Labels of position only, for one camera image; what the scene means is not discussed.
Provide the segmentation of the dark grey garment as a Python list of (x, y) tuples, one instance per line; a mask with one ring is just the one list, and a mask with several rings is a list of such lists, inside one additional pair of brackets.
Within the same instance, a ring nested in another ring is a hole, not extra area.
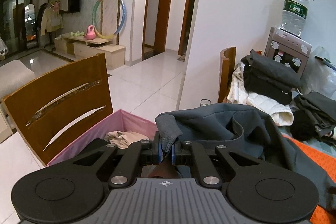
[(223, 144), (290, 170), (282, 134), (271, 116), (255, 107), (216, 103), (162, 113), (155, 123), (165, 153), (177, 140), (199, 141), (210, 148)]

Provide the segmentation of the wooden chair behind clothes stack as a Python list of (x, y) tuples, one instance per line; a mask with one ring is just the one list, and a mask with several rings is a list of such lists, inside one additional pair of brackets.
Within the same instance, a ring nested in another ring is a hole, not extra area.
[(236, 48), (229, 47), (220, 52), (220, 76), (218, 102), (226, 102), (230, 92), (232, 73), (235, 69)]

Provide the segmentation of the folded dark clothes stack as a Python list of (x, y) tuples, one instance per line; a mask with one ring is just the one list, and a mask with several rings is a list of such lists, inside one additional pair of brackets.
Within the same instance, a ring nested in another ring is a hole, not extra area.
[(254, 50), (241, 59), (244, 65), (245, 90), (269, 97), (282, 105), (292, 101), (292, 91), (299, 89), (301, 79), (292, 68), (259, 55)]

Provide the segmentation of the messy dark clothes pile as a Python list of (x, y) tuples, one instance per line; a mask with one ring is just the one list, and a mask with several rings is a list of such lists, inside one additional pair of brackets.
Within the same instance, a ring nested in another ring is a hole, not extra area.
[(290, 132), (294, 139), (322, 141), (335, 129), (335, 100), (318, 92), (297, 95), (291, 103), (294, 120)]

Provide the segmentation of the coat rack with clothes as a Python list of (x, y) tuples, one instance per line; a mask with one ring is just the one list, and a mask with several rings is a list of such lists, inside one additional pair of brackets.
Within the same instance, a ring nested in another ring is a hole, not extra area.
[(34, 23), (33, 32), (36, 34), (39, 32), (39, 35), (43, 36), (47, 32), (63, 29), (63, 18), (60, 14), (59, 4), (58, 0), (54, 0), (41, 5)]

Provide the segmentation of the beige garment in box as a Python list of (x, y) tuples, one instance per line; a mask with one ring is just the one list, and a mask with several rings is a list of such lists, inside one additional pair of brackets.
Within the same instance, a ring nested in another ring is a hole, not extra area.
[(112, 131), (105, 134), (104, 140), (108, 143), (115, 144), (120, 149), (127, 149), (131, 143), (149, 140), (149, 138), (137, 132)]

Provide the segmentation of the pink fabric storage box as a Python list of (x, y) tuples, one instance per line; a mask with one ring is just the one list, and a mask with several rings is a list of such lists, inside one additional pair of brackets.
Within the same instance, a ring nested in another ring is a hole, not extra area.
[(103, 139), (108, 132), (117, 130), (136, 132), (147, 136), (151, 140), (154, 139), (155, 132), (158, 131), (155, 123), (125, 110), (117, 110), (82, 133), (52, 158), (47, 166), (75, 157), (94, 139)]

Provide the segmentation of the white quilted jacket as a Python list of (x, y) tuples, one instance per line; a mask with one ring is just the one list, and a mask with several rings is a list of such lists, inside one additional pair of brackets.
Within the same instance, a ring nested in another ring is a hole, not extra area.
[(232, 73), (228, 103), (253, 106), (270, 115), (277, 126), (290, 126), (294, 115), (289, 105), (282, 105), (276, 100), (254, 92), (247, 92), (243, 83), (244, 64), (238, 63)]

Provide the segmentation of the brown wooden chair near box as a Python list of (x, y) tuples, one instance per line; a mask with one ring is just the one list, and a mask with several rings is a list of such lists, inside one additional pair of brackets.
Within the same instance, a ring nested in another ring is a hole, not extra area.
[(47, 165), (113, 113), (103, 53), (38, 77), (2, 100), (21, 137)]

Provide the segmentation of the beige tv cabinet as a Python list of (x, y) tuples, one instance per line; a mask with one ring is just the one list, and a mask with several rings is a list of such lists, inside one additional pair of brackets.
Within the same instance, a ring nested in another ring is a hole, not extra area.
[(77, 59), (104, 53), (106, 65), (110, 70), (125, 65), (125, 47), (113, 44), (112, 39), (87, 40), (84, 36), (75, 37), (67, 33), (55, 38), (54, 44), (57, 53), (72, 55)]

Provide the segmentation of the pink kettlebell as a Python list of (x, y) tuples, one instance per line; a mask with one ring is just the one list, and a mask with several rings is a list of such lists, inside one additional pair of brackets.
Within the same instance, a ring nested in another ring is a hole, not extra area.
[(88, 26), (84, 38), (87, 40), (94, 40), (96, 39), (96, 32), (94, 25)]

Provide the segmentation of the green dumbbells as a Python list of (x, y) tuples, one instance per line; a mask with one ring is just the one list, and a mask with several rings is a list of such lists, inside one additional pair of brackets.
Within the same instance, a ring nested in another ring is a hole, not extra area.
[(70, 33), (70, 36), (71, 36), (71, 37), (84, 36), (84, 31), (71, 32), (71, 33)]

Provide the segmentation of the colourful hula hoop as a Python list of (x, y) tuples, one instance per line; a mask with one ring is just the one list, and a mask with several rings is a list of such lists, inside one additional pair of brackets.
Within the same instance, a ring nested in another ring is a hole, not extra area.
[(115, 36), (117, 36), (122, 28), (123, 28), (123, 25), (125, 24), (125, 21), (126, 21), (126, 5), (124, 3), (123, 0), (118, 0), (119, 1), (119, 4), (121, 5), (121, 12), (122, 12), (122, 17), (121, 17), (121, 20), (120, 20), (120, 24), (118, 25), (118, 28), (116, 29), (116, 31), (111, 35), (111, 36), (104, 36), (102, 35), (98, 29), (96, 28), (96, 12), (97, 12), (97, 9), (99, 7), (99, 5), (101, 4), (103, 0), (97, 0), (97, 2), (95, 3), (94, 7), (93, 7), (93, 11), (92, 11), (92, 25), (94, 27), (94, 31), (96, 33), (96, 35), (101, 38), (101, 39), (112, 39), (114, 38)]

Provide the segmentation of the orange patterned table cloth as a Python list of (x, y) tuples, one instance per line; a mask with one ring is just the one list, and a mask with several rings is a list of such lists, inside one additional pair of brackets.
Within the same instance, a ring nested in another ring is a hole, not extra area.
[(316, 186), (318, 206), (312, 223), (335, 223), (335, 159), (305, 144), (284, 136), (286, 166)]

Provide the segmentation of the pink water dispenser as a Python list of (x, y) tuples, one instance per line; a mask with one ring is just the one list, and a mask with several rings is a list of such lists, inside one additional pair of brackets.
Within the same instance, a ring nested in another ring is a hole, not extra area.
[(272, 27), (268, 36), (264, 56), (291, 67), (299, 77), (306, 68), (311, 45), (285, 30)]

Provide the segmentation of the translucent plastic bag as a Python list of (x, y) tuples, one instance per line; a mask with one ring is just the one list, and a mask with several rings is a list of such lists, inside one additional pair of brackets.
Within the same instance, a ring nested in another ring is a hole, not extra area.
[(329, 60), (326, 48), (318, 46), (310, 53), (306, 68), (302, 74), (301, 93), (318, 92), (330, 99), (335, 99), (335, 70), (315, 57)]

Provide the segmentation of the standing oval mirror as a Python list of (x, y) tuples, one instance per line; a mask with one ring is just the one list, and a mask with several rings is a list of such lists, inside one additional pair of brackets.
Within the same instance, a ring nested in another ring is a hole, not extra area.
[(25, 7), (26, 47), (28, 50), (38, 46), (37, 32), (35, 31), (35, 6), (30, 3)]

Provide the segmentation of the clear water bottle green label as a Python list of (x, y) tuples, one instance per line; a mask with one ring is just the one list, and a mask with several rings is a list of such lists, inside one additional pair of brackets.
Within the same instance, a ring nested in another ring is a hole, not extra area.
[(278, 28), (300, 38), (305, 27), (309, 3), (312, 1), (314, 0), (284, 0)]

